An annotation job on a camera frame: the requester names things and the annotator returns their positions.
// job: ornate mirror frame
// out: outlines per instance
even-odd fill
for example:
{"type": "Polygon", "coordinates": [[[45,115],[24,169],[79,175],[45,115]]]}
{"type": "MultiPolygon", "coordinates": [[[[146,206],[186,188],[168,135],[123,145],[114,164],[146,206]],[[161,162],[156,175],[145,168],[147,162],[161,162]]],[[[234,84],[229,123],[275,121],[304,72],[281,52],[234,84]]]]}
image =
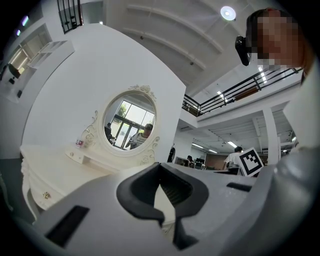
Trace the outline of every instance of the ornate mirror frame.
{"type": "Polygon", "coordinates": [[[84,140],[84,148],[79,149],[79,151],[96,164],[111,169],[110,171],[119,171],[130,167],[154,163],[155,147],[160,140],[158,134],[160,129],[159,124],[161,123],[156,100],[157,98],[151,91],[149,85],[131,86],[127,90],[113,95],[107,100],[100,112],[95,111],[95,117],[92,117],[92,124],[90,124],[81,135],[81,138],[84,140]],[[105,115],[116,100],[129,94],[142,95],[150,101],[154,109],[155,122],[152,133],[142,145],[132,150],[120,150],[107,141],[104,130],[105,115]]]}

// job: oval mirror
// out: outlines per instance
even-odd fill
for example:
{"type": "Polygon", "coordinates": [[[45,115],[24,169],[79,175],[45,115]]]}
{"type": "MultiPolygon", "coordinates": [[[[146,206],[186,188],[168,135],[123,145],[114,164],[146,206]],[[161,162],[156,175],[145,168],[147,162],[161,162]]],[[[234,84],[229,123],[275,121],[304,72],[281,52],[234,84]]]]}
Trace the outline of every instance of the oval mirror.
{"type": "Polygon", "coordinates": [[[104,116],[106,140],[118,150],[133,150],[150,136],[155,125],[155,109],[141,94],[129,92],[115,100],[104,116]]]}

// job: railing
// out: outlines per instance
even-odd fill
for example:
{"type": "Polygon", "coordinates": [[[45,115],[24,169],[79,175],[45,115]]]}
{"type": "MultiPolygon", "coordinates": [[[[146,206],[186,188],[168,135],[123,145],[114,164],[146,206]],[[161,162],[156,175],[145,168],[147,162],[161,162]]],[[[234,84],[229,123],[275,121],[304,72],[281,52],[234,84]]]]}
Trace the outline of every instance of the railing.
{"type": "Polygon", "coordinates": [[[59,17],[63,32],[67,33],[84,24],[80,0],[57,0],[59,17]]]}
{"type": "Polygon", "coordinates": [[[242,82],[232,86],[231,88],[220,92],[220,94],[217,94],[201,104],[197,103],[191,97],[184,95],[182,108],[198,117],[212,110],[222,108],[223,106],[232,104],[249,95],[257,93],[262,89],[273,85],[274,83],[297,74],[301,70],[302,68],[298,70],[295,68],[287,68],[284,70],[281,70],[280,68],[275,70],[265,69],[262,72],[258,72],[242,82]]]}

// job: drawer knob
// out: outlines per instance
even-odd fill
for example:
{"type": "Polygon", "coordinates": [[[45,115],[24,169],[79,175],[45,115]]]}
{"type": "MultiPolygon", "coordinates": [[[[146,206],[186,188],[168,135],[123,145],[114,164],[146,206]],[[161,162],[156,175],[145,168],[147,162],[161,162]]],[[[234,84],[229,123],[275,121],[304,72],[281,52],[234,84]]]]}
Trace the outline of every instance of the drawer knob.
{"type": "Polygon", "coordinates": [[[42,193],[42,195],[43,195],[43,197],[44,197],[45,199],[48,199],[49,197],[51,197],[48,192],[44,192],[44,193],[42,193]]]}

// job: small bottle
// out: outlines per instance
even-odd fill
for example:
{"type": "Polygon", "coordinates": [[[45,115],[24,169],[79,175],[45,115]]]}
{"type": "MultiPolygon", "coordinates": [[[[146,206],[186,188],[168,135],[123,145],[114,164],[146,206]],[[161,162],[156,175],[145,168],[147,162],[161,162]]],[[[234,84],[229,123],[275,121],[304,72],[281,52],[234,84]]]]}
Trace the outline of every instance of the small bottle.
{"type": "Polygon", "coordinates": [[[78,137],[78,138],[76,139],[75,145],[76,145],[78,148],[82,148],[82,147],[83,147],[84,141],[81,139],[81,137],[78,137]]]}

